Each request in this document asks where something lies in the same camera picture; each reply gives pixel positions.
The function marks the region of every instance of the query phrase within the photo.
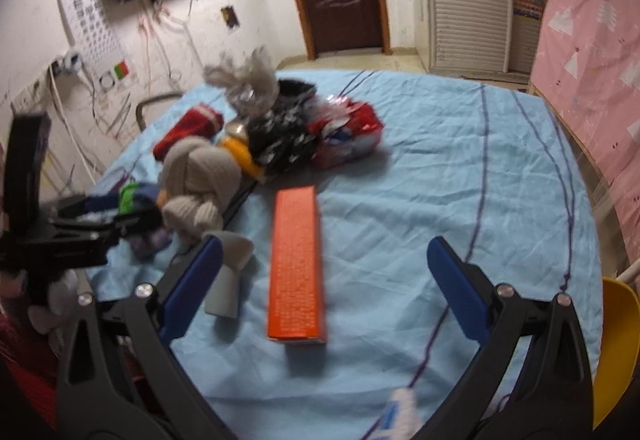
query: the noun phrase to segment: louvered panel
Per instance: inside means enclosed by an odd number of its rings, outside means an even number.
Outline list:
[[[434,0],[437,68],[502,71],[509,0]]]
[[[540,21],[519,15],[513,16],[513,39],[509,55],[509,70],[531,73],[538,51]]]

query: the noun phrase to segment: tiled floor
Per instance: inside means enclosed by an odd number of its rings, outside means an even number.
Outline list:
[[[359,55],[331,55],[320,57],[316,60],[308,60],[298,64],[285,66],[286,70],[301,69],[333,69],[333,70],[384,70],[384,71],[405,71],[407,73],[426,73],[418,55],[382,55],[382,54],[359,54]],[[505,87],[507,89],[524,88],[522,84],[511,82],[495,82],[483,80],[485,84],[491,86]]]

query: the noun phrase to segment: yellow chair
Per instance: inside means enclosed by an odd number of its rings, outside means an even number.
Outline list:
[[[640,303],[623,282],[602,278],[602,343],[593,381],[593,428],[629,387],[640,349]]]

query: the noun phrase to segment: wooden bed edge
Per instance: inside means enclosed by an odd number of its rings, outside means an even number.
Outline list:
[[[591,210],[593,219],[598,232],[598,240],[600,242],[600,266],[602,274],[605,277],[617,277],[619,273],[629,267],[630,258],[626,253],[625,241],[620,230],[620,221],[614,209],[614,204],[609,194],[609,182],[605,179],[602,171],[596,164],[593,156],[584,145],[584,143],[576,136],[574,131],[567,126],[556,108],[547,100],[546,96],[535,84],[529,81],[527,93],[542,98],[561,123],[562,130],[569,140],[572,152],[578,163],[580,174],[587,189],[589,201],[591,202]],[[576,154],[576,148],[582,152],[586,160],[581,160]],[[601,190],[599,200],[595,199],[596,190]]]

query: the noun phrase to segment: beige knit hat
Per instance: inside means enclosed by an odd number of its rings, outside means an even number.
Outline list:
[[[238,191],[241,176],[227,150],[201,137],[180,140],[167,153],[159,178],[169,198],[162,209],[165,223],[190,241],[222,229],[222,214]]]

